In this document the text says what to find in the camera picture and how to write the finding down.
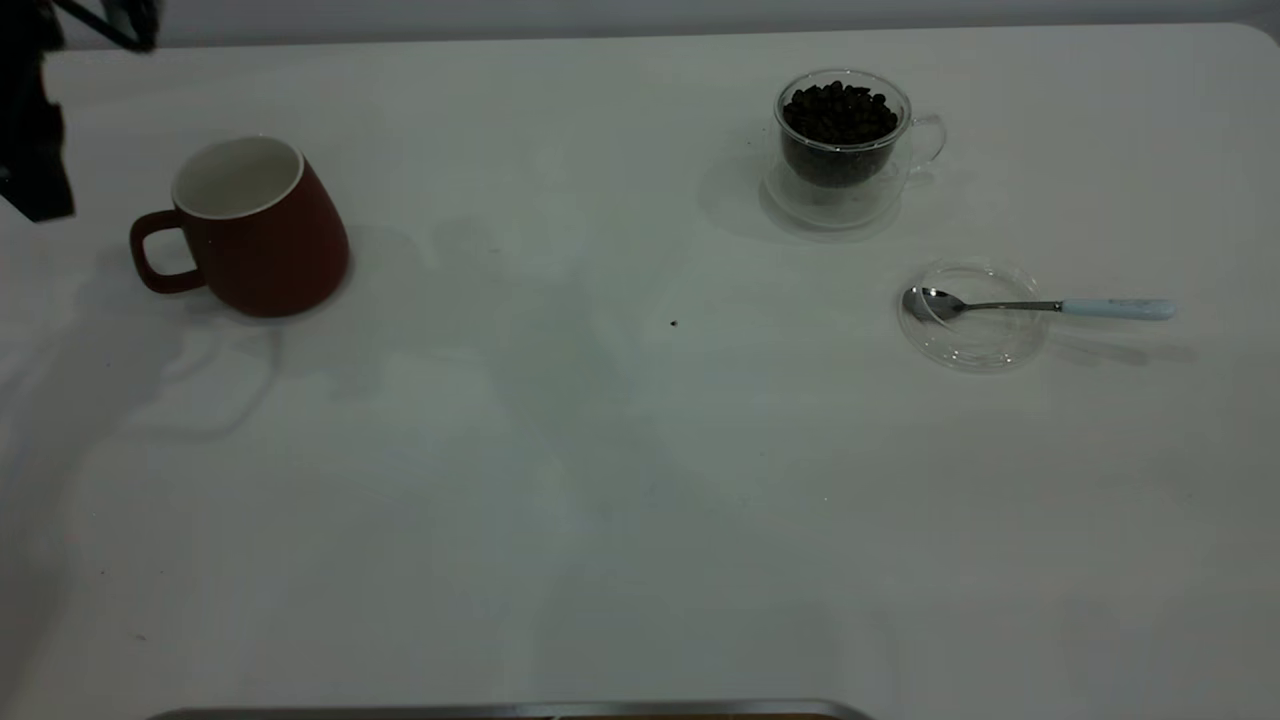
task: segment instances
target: metal spoon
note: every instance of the metal spoon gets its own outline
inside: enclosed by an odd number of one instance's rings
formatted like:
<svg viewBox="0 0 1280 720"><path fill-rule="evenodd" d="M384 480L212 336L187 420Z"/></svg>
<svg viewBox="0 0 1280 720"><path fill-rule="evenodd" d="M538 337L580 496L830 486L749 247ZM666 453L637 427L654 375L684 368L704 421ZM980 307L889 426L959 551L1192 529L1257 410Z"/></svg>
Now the metal spoon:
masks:
<svg viewBox="0 0 1280 720"><path fill-rule="evenodd" d="M950 320L969 310L1044 310L1064 315L1120 318L1126 320L1167 320L1176 307L1169 300L1057 300L1050 302L975 302L933 287L911 287L902 293L902 307L922 322Z"/></svg>

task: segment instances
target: glass cup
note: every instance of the glass cup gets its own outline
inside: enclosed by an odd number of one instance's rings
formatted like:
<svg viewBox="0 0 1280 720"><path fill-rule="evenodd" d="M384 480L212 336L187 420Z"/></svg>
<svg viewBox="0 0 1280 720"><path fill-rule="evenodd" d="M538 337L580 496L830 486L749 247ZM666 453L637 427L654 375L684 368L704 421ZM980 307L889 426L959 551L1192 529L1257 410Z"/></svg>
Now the glass cup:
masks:
<svg viewBox="0 0 1280 720"><path fill-rule="evenodd" d="M860 145L829 145L809 140L783 119L782 109L797 90L840 81L883 95L897 115L892 132ZM850 69L817 70L787 83L773 104L778 142L764 178L773 200L797 219L822 228L867 224L901 195L908 178L932 163L946 145L946 127L936 114L914 115L911 101L890 81ZM929 131L913 147L916 131Z"/></svg>

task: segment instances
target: white table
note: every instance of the white table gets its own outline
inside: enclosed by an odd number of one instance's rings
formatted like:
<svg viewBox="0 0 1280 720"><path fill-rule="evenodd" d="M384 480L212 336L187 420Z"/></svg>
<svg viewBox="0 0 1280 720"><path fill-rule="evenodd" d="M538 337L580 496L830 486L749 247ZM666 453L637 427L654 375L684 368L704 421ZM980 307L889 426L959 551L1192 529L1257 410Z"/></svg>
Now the white table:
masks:
<svg viewBox="0 0 1280 720"><path fill-rule="evenodd" d="M773 95L829 65L951 132L861 242L759 201ZM1262 33L76 53L47 79L79 214L0 208L0 716L1280 715ZM298 143L349 225L349 284L294 320L152 295L125 249L186 155L252 132ZM1025 368L955 373L893 293L979 254L1181 314L1059 322Z"/></svg>

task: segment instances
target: wall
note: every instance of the wall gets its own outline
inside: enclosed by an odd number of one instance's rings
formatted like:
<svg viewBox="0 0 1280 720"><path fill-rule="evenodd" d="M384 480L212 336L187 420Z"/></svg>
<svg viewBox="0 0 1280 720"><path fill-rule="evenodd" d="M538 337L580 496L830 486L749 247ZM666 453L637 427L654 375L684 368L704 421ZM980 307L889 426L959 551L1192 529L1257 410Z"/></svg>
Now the wall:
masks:
<svg viewBox="0 0 1280 720"><path fill-rule="evenodd" d="M95 0L81 0L95 5ZM1276 22L1274 0L168 0L161 44L246 45L974 24ZM65 18L72 46L104 42Z"/></svg>

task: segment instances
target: mug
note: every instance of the mug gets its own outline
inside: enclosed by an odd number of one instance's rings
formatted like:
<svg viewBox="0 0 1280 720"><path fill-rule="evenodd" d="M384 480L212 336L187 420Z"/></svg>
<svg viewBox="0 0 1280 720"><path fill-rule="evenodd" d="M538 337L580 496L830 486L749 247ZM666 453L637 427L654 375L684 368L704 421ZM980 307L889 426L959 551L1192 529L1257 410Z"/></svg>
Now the mug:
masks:
<svg viewBox="0 0 1280 720"><path fill-rule="evenodd" d="M884 105L897 115L893 131L860 145L829 145L787 124L783 109L796 91L836 81L883 95ZM908 178L937 159L947 138L942 118L913 114L910 99L896 85L844 68L817 70L787 83L773 105L773 117L778 142L764 186L783 210L822 228L852 228L881 217L893 206ZM913 146L918 129L932 131L932 137Z"/></svg>
<svg viewBox="0 0 1280 720"><path fill-rule="evenodd" d="M173 210L143 215L129 231L133 265L155 292L209 286L223 302L259 318L292 315L329 297L347 273L347 231L297 147L271 137L210 145L173 181ZM151 268L145 238L180 228L196 269Z"/></svg>

